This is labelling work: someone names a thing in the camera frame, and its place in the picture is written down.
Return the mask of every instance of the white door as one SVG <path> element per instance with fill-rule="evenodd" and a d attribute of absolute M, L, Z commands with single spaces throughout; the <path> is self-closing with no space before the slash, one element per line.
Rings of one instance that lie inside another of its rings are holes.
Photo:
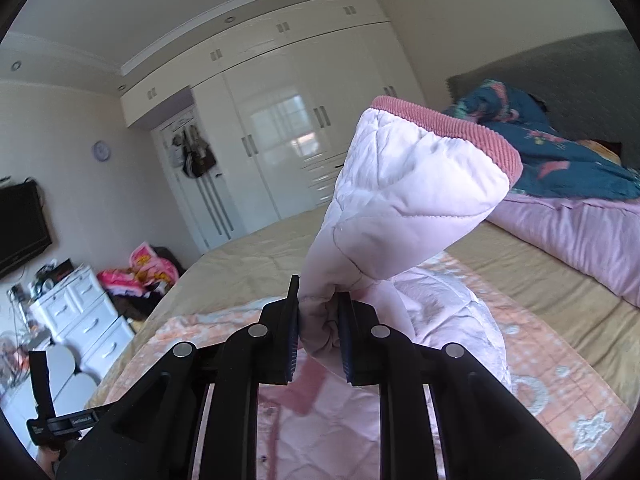
<path fill-rule="evenodd" d="M 197 115 L 203 127 L 226 186 L 247 233 L 253 233 L 279 220 L 248 146 L 243 146 L 244 131 L 226 88 L 218 74 L 191 89 Z"/>
<path fill-rule="evenodd" d="M 199 130 L 197 117 L 189 110 L 162 126 L 157 135 L 172 191 L 200 251 L 206 252 L 246 231 L 218 165 L 200 178 L 188 178 L 182 171 L 184 137 L 193 145 Z"/>
<path fill-rule="evenodd" d="M 225 231 L 223 228 L 220 208 L 216 207 L 218 211 L 215 211 L 204 180 L 202 178 L 187 178 L 182 172 L 182 167 L 178 166 L 181 156 L 179 158 L 176 157 L 182 151 L 182 128 L 179 126 L 179 121 L 165 126 L 160 130 L 159 134 L 165 157 L 171 166 L 171 180 L 174 181 L 174 186 L 172 187 L 174 189 L 177 188 L 178 193 L 184 198 L 188 208 L 188 215 L 192 217 L 191 221 L 194 222 L 206 250 L 211 250 L 228 242 L 230 236 L 227 235 L 228 229 Z"/>
<path fill-rule="evenodd" d="M 424 96 L 391 23 L 374 23 L 355 30 L 382 77 L 381 94 L 424 106 Z"/>
<path fill-rule="evenodd" d="M 328 137 L 328 156 L 347 151 L 361 114 L 382 94 L 382 78 L 357 29 L 290 46 L 299 77 L 309 82 L 314 119 Z"/>
<path fill-rule="evenodd" d="M 244 129 L 236 143 L 257 163 L 280 218 L 315 207 L 303 161 L 326 148 L 311 117 L 305 81 L 290 46 L 262 54 L 224 74 Z"/>

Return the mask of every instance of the crown molding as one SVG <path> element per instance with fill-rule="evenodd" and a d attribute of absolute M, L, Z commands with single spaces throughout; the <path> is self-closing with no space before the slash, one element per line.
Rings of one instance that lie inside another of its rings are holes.
<path fill-rule="evenodd" d="M 121 67 L 116 62 L 109 61 L 79 48 L 46 40 L 39 36 L 32 36 L 31 34 L 9 31 L 4 37 L 4 40 L 2 40 L 1 47 L 19 52 L 37 54 L 39 56 L 64 59 L 80 65 L 91 66 L 104 72 L 116 75 L 121 74 Z"/>
<path fill-rule="evenodd" d="M 212 9 L 206 10 L 205 12 L 203 12 L 198 16 L 195 16 L 194 18 L 191 18 L 187 22 L 184 22 L 183 24 L 174 28 L 174 30 L 168 32 L 162 38 L 159 38 L 158 40 L 150 44 L 148 47 L 140 51 L 138 54 L 136 54 L 134 57 L 129 59 L 122 66 L 121 75 L 123 76 L 127 75 L 135 67 L 141 64 L 144 60 L 148 59 L 153 54 L 161 50 L 163 47 L 167 46 L 172 41 L 175 41 L 176 39 L 180 38 L 190 30 L 193 30 L 194 28 L 201 26 L 203 23 L 213 20 L 214 18 L 221 16 L 226 12 L 237 9 L 238 7 L 242 7 L 246 4 L 250 4 L 255 1 L 257 0 L 229 0 L 227 2 L 224 2 L 223 4 L 213 7 Z"/>

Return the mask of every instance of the white dresser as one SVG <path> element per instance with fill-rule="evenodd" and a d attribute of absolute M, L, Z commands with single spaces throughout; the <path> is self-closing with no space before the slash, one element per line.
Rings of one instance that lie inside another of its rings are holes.
<path fill-rule="evenodd" d="M 94 272 L 80 266 L 31 305 L 53 340 L 68 347 L 79 368 L 100 382 L 133 339 Z"/>

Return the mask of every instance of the bag hanging on door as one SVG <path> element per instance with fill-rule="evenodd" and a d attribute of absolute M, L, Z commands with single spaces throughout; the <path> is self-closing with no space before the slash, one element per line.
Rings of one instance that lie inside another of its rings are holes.
<path fill-rule="evenodd" d="M 218 163 L 216 156 L 211 151 L 209 143 L 200 136 L 200 132 L 194 124 L 189 126 L 189 133 L 202 160 L 202 166 L 205 168 L 204 171 L 209 171 Z"/>
<path fill-rule="evenodd" d="M 216 165 L 216 157 L 195 127 L 191 130 L 191 134 L 194 137 L 193 143 L 187 136 L 187 130 L 182 129 L 182 156 L 184 159 L 182 172 L 188 178 L 200 178 Z"/>

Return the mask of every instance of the reflective cabinet door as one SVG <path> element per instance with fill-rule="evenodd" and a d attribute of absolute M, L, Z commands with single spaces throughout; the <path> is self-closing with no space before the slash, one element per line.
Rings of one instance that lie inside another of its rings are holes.
<path fill-rule="evenodd" d="M 312 209 L 302 167 L 328 146 L 290 47 L 244 62 L 224 76 L 244 129 L 238 143 L 257 162 L 280 217 Z"/>

